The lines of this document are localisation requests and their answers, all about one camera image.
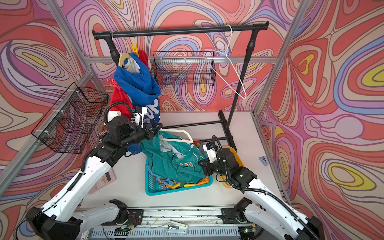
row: clothespin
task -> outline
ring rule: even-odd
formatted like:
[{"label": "clothespin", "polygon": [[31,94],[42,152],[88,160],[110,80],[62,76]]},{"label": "clothespin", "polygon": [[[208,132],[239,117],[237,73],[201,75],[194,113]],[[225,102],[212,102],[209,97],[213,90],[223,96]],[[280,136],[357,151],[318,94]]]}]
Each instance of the clothespin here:
[{"label": "clothespin", "polygon": [[107,80],[107,82],[110,84],[110,85],[112,85],[113,87],[115,87],[115,88],[118,88],[118,89],[120,89],[121,87],[119,86],[119,84],[116,82],[116,80],[115,79],[108,79]]},{"label": "clothespin", "polygon": [[134,52],[137,55],[139,55],[139,50],[137,49],[137,44],[135,44],[135,45],[131,44],[131,45],[132,45],[132,52]]}]

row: beige hanger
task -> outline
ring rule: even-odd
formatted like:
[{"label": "beige hanger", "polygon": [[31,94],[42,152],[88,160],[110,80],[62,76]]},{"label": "beige hanger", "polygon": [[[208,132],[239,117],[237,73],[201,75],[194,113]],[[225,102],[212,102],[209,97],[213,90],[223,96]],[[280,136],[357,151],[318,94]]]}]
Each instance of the beige hanger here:
[{"label": "beige hanger", "polygon": [[[120,58],[119,58],[119,67],[122,68],[122,66],[123,66],[123,64],[124,64],[124,61],[125,61],[125,59],[127,59],[127,58],[132,58],[132,56],[129,55],[129,53],[121,53],[121,54],[120,54]],[[132,67],[133,62],[134,62],[134,61],[132,61],[131,64],[129,65],[129,67],[126,69],[127,71]]]}]

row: white wire hanger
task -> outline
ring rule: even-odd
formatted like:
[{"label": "white wire hanger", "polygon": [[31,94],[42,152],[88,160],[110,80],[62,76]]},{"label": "white wire hanger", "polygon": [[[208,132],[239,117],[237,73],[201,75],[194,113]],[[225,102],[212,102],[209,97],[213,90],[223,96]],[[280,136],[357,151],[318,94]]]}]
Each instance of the white wire hanger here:
[{"label": "white wire hanger", "polygon": [[[227,45],[227,48],[225,49],[225,51],[222,52],[222,51],[216,51],[216,50],[213,50],[213,49],[204,49],[204,48],[200,48],[200,53],[201,53],[202,57],[205,59],[205,61],[209,64],[209,66],[211,67],[211,69],[214,70],[215,73],[216,73],[219,77],[221,77],[221,79],[227,84],[227,86],[230,87],[230,88],[232,89],[232,91],[234,91],[237,95],[239,95],[239,97],[241,97],[242,99],[246,99],[246,98],[247,98],[247,93],[245,92],[245,87],[244,87],[243,81],[241,81],[240,76],[239,76],[239,74],[237,73],[235,66],[233,65],[231,59],[228,57],[229,43],[231,42],[231,39],[232,39],[232,27],[231,27],[231,25],[229,25],[229,24],[227,24],[226,26],[228,26],[228,27],[231,29],[231,36],[229,37],[228,45]],[[221,74],[219,74],[218,72],[216,72],[216,70],[215,70],[215,69],[212,67],[212,65],[208,62],[207,58],[203,55],[202,50],[204,50],[204,51],[205,51],[205,50],[209,50],[209,51],[214,51],[214,52],[219,53],[219,54],[225,54],[226,58],[229,60],[229,62],[231,63],[233,69],[235,70],[235,73],[236,73],[237,77],[239,78],[239,81],[241,82],[241,86],[243,87],[245,97],[241,96],[240,93],[236,92],[236,90],[234,90],[234,89],[229,85],[229,83],[227,83],[227,81],[225,81],[225,79],[221,76]]]},{"label": "white wire hanger", "polygon": [[162,138],[161,137],[160,140],[163,140],[163,141],[193,143],[193,139],[192,139],[191,135],[185,130],[160,128],[159,132],[182,132],[182,133],[185,133],[189,138],[189,140],[184,140],[184,139],[173,139],[173,138]]}]

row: yellow clothespin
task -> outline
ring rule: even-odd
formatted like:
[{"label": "yellow clothespin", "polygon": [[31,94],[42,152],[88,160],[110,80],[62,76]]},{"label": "yellow clothespin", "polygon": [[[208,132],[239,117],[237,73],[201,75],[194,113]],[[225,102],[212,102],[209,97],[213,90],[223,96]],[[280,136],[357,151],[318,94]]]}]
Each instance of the yellow clothespin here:
[{"label": "yellow clothespin", "polygon": [[139,55],[139,50],[137,49],[137,44],[135,44],[135,45],[131,44],[131,45],[132,45],[132,52],[134,52],[137,55]]}]

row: pink clothespin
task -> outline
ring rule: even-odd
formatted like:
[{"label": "pink clothespin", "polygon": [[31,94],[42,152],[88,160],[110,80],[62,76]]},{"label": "pink clothespin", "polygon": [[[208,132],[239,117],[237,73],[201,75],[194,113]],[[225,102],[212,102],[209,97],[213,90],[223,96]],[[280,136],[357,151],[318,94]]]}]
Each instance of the pink clothespin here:
[{"label": "pink clothespin", "polygon": [[113,79],[113,78],[112,78],[112,79],[108,79],[107,82],[108,82],[110,85],[112,85],[113,87],[118,88],[118,89],[121,89],[121,87],[119,86],[119,84],[116,82],[115,79]]}]

